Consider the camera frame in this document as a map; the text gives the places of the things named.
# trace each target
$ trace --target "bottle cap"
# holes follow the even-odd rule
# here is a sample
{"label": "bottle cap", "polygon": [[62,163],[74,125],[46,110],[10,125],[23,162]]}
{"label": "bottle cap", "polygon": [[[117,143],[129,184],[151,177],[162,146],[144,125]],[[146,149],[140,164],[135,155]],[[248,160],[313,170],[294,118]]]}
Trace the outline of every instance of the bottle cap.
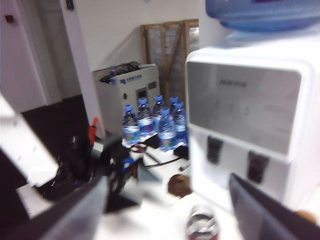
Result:
{"label": "bottle cap", "polygon": [[170,114],[170,108],[164,107],[161,109],[161,116],[167,116]]}
{"label": "bottle cap", "polygon": [[164,99],[164,97],[160,94],[160,95],[156,95],[154,96],[154,100],[157,101],[161,101],[162,99]]}
{"label": "bottle cap", "polygon": [[178,97],[177,96],[171,96],[170,97],[170,103],[175,104],[178,101]]}
{"label": "bottle cap", "polygon": [[139,104],[146,104],[146,103],[147,103],[147,98],[146,97],[139,98]]}
{"label": "bottle cap", "polygon": [[126,112],[131,111],[132,110],[132,105],[131,104],[124,105],[124,110]]}
{"label": "bottle cap", "polygon": [[183,101],[177,101],[175,104],[176,109],[181,109],[184,107],[184,102]]}

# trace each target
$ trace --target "dark floor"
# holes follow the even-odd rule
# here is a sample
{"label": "dark floor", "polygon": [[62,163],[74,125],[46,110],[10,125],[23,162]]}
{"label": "dark floor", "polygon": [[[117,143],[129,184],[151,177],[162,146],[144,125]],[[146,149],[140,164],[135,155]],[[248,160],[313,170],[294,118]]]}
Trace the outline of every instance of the dark floor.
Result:
{"label": "dark floor", "polygon": [[22,113],[35,134],[54,157],[72,136],[88,134],[88,118],[82,95]]}

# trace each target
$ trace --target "white wall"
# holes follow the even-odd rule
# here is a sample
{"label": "white wall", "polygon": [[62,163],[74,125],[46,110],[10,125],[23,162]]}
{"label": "white wall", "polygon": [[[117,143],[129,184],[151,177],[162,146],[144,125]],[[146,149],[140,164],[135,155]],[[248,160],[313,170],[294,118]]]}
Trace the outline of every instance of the white wall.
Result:
{"label": "white wall", "polygon": [[[4,15],[13,15],[15,23],[6,23]],[[0,90],[17,112],[48,103],[23,24],[17,0],[2,0]]]}
{"label": "white wall", "polygon": [[31,48],[44,93],[49,100],[48,104],[58,103],[62,98],[35,2],[34,0],[16,0],[16,2],[21,16],[23,16],[22,20],[28,38],[27,41]]}
{"label": "white wall", "polygon": [[94,117],[100,119],[98,125],[98,137],[105,136],[96,87],[94,85],[93,74],[89,69],[88,57],[85,49],[84,37],[82,35],[78,12],[66,9],[66,1],[60,0],[65,29],[68,34],[70,48],[78,76],[81,92],[83,95],[86,114],[89,124]]}
{"label": "white wall", "polygon": [[140,25],[198,18],[197,0],[74,0],[91,71],[143,61]]}
{"label": "white wall", "polygon": [[200,47],[218,44],[233,31],[222,26],[218,20],[209,17],[206,12],[206,0],[198,0],[199,3],[199,31]]}
{"label": "white wall", "polygon": [[62,99],[81,94],[59,0],[34,0]]}

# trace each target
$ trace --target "wooden pallet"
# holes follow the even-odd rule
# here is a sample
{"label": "wooden pallet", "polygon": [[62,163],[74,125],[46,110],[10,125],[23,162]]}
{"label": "wooden pallet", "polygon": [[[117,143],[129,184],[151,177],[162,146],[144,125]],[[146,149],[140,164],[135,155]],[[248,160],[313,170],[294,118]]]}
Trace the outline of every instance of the wooden pallet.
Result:
{"label": "wooden pallet", "polygon": [[[171,48],[171,52],[168,55],[168,59],[166,57],[166,48],[165,48],[165,32],[168,28],[172,26],[177,26],[177,31],[175,35],[175,39]],[[146,64],[151,64],[149,59],[149,47],[147,41],[147,33],[148,28],[150,27],[159,27],[160,29],[160,42],[161,42],[161,56],[162,56],[162,65],[163,65],[163,82],[160,83],[161,86],[164,86],[160,89],[160,91],[164,94],[164,99],[167,104],[169,99],[169,76],[172,71],[173,62],[177,53],[178,45],[180,43],[181,47],[181,86],[183,91],[183,101],[186,100],[186,82],[185,82],[185,63],[187,55],[190,53],[190,28],[198,27],[199,20],[198,19],[187,19],[182,21],[170,21],[159,24],[145,24],[140,26],[141,30],[141,39],[142,39],[142,51],[143,51],[143,60]]]}

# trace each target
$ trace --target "white table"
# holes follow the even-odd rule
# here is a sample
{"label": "white table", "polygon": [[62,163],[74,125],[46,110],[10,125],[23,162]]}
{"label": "white table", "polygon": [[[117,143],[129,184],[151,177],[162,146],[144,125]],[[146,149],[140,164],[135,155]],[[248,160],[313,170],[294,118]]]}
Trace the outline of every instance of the white table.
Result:
{"label": "white table", "polygon": [[[175,158],[170,153],[149,148],[152,155],[162,162]],[[146,165],[155,162],[144,156]],[[133,196],[143,196],[140,206],[128,207],[123,210],[104,214],[100,217],[94,240],[186,240],[185,229],[190,211],[194,205],[206,204],[214,209],[221,228],[219,240],[242,240],[237,220],[233,214],[208,201],[197,193],[179,198],[168,193],[168,181],[175,174],[189,174],[189,168],[183,172],[179,167],[186,160],[180,159],[170,164],[151,168],[163,181],[161,184],[136,183],[129,181],[123,192]],[[19,189],[19,194],[30,216],[34,217],[51,206],[36,195],[32,188],[25,186]],[[320,186],[315,189],[310,200],[304,205],[304,210],[313,213],[320,219]]]}

